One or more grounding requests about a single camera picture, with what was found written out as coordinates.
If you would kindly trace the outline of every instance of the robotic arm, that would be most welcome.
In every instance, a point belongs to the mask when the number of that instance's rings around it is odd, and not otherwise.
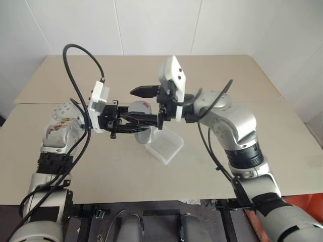
[[[164,121],[173,118],[206,125],[227,154],[234,175],[231,184],[238,202],[256,211],[270,239],[320,241],[323,226],[303,210],[282,200],[268,160],[258,143],[254,115],[243,106],[233,105],[226,91],[199,92],[196,96],[185,94],[185,80],[185,74],[173,56],[161,68],[161,85],[141,86],[130,92],[142,98],[156,97],[158,115],[143,111],[143,108],[119,106],[117,100],[107,104],[109,88],[97,81],[87,107],[91,127],[97,133],[109,131],[110,137],[115,139],[117,133],[137,133],[151,126],[162,129]],[[150,109],[148,103],[142,104]],[[23,216],[68,169],[75,154],[75,149],[70,150],[84,132],[84,125],[82,108],[75,103],[63,103],[54,110],[52,121],[44,132],[37,172],[29,188],[32,195],[22,202]],[[68,175],[10,241],[63,241],[73,204],[73,193],[66,189],[70,182],[71,176]]]

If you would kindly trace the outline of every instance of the floor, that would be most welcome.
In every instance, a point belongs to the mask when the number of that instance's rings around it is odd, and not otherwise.
[[[208,230],[214,242],[226,241],[220,213],[211,205],[210,200],[201,200],[201,205],[188,205],[179,201],[155,201],[96,204],[96,206],[109,212],[106,213],[103,219],[93,218],[89,241],[104,241],[110,222],[122,209],[127,209],[131,213],[136,213],[143,218],[145,227],[144,242],[178,242],[177,218],[179,214],[184,213],[197,216]],[[231,216],[239,242],[258,241],[243,210],[232,211]],[[5,238],[14,228],[15,224],[18,223],[19,219],[18,206],[0,205],[0,241],[5,241]],[[112,227],[107,241],[114,241],[114,231],[117,230],[116,228],[120,220],[116,220],[117,225]],[[71,218],[66,241],[77,241],[77,230],[80,224],[81,221],[79,219]]]

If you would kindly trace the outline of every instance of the beige tabletop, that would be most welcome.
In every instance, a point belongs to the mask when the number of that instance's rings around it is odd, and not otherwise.
[[[105,75],[111,77],[106,82],[111,82],[108,84],[111,99],[137,100],[128,94],[128,89],[157,84],[157,66],[164,59],[165,56],[100,56]],[[194,65],[191,59],[199,61]],[[186,72],[188,92],[198,87],[221,89],[228,79],[235,80],[229,95],[236,104],[244,104],[254,112],[260,146],[270,161],[283,195],[323,192],[323,151],[250,57],[180,56],[179,61]],[[93,76],[98,75],[95,66],[88,71],[85,63],[87,60],[83,56],[71,57],[72,71],[78,75],[83,93],[92,88]],[[145,66],[146,72],[139,71]],[[204,72],[193,71],[194,66]],[[61,103],[75,96],[70,85],[66,85],[67,81],[61,57],[49,56],[17,98],[20,104],[0,129],[0,204],[18,204],[27,193],[37,166],[42,132],[56,107],[52,103]],[[157,104],[152,106],[156,111]],[[72,171],[70,189],[74,192],[74,202],[234,197],[231,185],[215,170],[197,125],[184,121],[166,122],[165,125],[184,139],[184,147],[168,165],[150,155],[133,135],[118,134],[116,140],[111,140],[108,133],[93,134],[87,151]],[[226,155],[215,137],[213,147],[227,167]]]

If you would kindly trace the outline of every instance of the red object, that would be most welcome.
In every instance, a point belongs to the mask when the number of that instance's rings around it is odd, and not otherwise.
[[[284,198],[287,203],[293,204],[305,210],[318,222],[323,222],[323,193],[304,194]],[[263,231],[263,228],[253,211],[245,210],[245,213],[256,233],[260,242],[270,242],[268,236]]]

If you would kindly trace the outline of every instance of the plastic container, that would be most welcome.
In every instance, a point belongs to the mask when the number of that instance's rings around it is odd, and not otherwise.
[[[183,146],[182,137],[164,126],[163,130],[153,128],[151,142],[146,144],[145,148],[156,159],[167,165]]]

